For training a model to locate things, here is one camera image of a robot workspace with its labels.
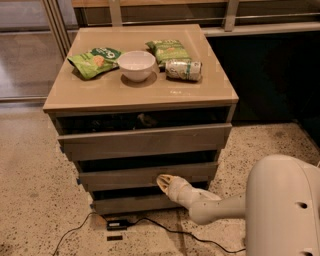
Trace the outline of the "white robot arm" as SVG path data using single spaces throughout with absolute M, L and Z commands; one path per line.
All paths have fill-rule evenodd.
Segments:
M 247 256 L 320 256 L 319 167 L 269 155 L 251 169 L 246 191 L 225 199 L 179 176 L 161 174 L 157 184 L 198 225 L 243 218 Z

